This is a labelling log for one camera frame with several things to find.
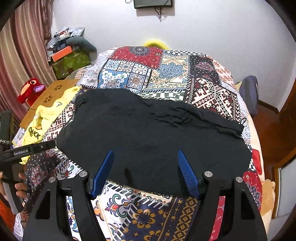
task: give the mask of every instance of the patterned blanket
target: patterned blanket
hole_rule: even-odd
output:
[[[83,87],[80,93],[89,88],[126,88],[142,98],[184,101],[196,108],[210,109],[224,118],[238,121],[244,125],[242,138],[252,151],[248,112],[231,74],[205,54],[148,47],[119,47],[99,54],[96,63],[84,68],[79,74],[79,83]],[[73,113],[74,104],[71,102],[47,131],[44,141],[55,139]],[[79,166],[60,154],[58,150],[50,150],[45,154],[47,161],[52,155],[60,160],[52,175],[61,180],[74,177],[81,171]],[[29,186],[33,192],[50,172],[50,164],[42,166],[38,160],[36,162],[30,158],[27,165]],[[262,186],[256,165],[251,159],[243,180],[260,209]],[[221,196],[210,240],[218,237],[224,202],[225,197]],[[102,194],[92,204],[106,239],[123,241],[185,240],[199,207],[199,202],[192,197],[184,199],[147,193],[112,181],[106,182]],[[81,240],[70,196],[67,197],[67,209],[73,238]]]

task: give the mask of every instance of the cardboard box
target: cardboard box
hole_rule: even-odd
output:
[[[20,123],[20,127],[27,129],[28,125],[33,120],[36,110],[39,105],[43,105],[45,107],[51,107],[53,103],[61,98],[65,92],[65,90],[72,88],[76,85],[79,79],[74,80],[56,80],[51,83],[50,86],[39,96],[39,98],[34,102],[34,104],[30,107],[28,113],[23,118]]]
[[[68,46],[66,48],[63,48],[62,50],[60,50],[59,52],[56,52],[53,56],[52,56],[52,60],[55,62],[55,61],[58,61],[60,58],[66,56],[67,54],[69,53],[72,53],[73,50],[71,48],[71,46]]]

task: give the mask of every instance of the red stuffed animal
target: red stuffed animal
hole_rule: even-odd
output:
[[[17,100],[19,103],[23,104],[25,101],[32,106],[32,104],[37,100],[37,98],[45,91],[46,87],[40,84],[35,78],[29,79],[22,87],[21,93]]]

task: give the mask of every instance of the blue gripper pad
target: blue gripper pad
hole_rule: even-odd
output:
[[[113,154],[113,151],[110,150],[105,160],[101,164],[98,173],[94,178],[94,185],[93,185],[94,188],[91,192],[91,195],[93,198],[97,197],[102,193],[105,182],[112,168],[113,162],[114,162],[114,154]]]
[[[178,151],[178,163],[190,195],[194,196],[198,200],[200,198],[198,179],[181,150]]]

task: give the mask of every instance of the baseboard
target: baseboard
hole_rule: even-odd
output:
[[[258,101],[258,104],[261,105],[261,106],[264,106],[264,107],[267,108],[267,109],[272,110],[272,111],[275,112],[276,114],[279,113],[279,110],[278,110],[276,107],[274,107],[274,106],[272,106],[272,105],[270,105],[270,104],[267,104],[266,102],[264,102],[264,101],[262,101],[262,100],[259,100],[259,101]]]

